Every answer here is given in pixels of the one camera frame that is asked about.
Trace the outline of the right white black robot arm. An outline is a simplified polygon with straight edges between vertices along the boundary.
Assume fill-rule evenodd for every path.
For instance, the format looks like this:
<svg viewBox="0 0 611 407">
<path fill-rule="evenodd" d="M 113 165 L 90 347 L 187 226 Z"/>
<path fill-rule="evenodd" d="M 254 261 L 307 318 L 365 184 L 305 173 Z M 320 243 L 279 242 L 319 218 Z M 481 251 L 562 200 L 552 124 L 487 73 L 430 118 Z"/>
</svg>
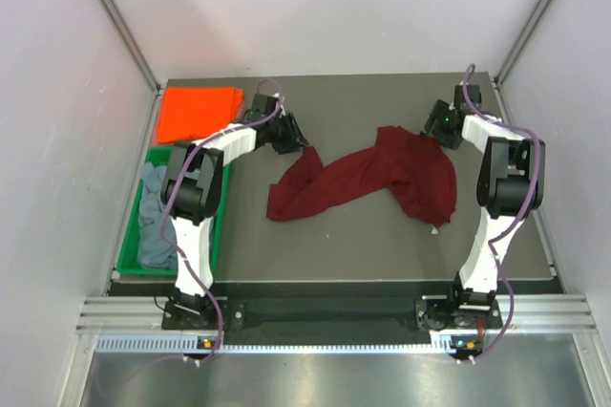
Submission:
<svg viewBox="0 0 611 407">
<path fill-rule="evenodd" d="M 419 324 L 447 328 L 499 327 L 499 270 L 516 232 L 543 199 L 545 144 L 481 111 L 477 85 L 454 87 L 453 101 L 437 100 L 422 133 L 456 150 L 464 142 L 482 154 L 475 187 L 480 219 L 469 256 L 446 300 L 427 299 Z"/>
</svg>

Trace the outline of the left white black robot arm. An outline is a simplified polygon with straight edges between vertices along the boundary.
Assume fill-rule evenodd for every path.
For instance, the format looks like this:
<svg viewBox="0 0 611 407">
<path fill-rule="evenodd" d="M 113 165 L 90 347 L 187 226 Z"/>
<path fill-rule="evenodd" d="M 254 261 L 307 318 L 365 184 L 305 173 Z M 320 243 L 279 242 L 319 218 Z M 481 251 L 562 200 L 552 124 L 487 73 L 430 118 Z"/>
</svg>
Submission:
<svg viewBox="0 0 611 407">
<path fill-rule="evenodd" d="M 196 327 L 216 318 L 211 297 L 213 226 L 221 209 L 225 169 L 235 160 L 270 145 L 279 154 L 308 146 L 284 96 L 257 92 L 240 118 L 205 139 L 172 147 L 160 199 L 162 240 L 177 253 L 178 276 L 171 300 Z"/>
</svg>

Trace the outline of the dark red t-shirt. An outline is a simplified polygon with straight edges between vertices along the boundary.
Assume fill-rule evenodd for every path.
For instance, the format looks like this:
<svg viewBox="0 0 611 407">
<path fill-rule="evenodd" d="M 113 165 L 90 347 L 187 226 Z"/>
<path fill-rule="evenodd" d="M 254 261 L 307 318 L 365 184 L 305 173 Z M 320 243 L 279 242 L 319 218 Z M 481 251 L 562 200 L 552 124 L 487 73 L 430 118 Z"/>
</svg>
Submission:
<svg viewBox="0 0 611 407">
<path fill-rule="evenodd" d="M 266 216 L 275 222 L 304 219 L 382 189 L 407 216 L 436 227 L 449 223 L 456 209 L 453 163 L 438 141 L 384 126 L 373 146 L 330 164 L 307 147 L 269 186 Z"/>
</svg>

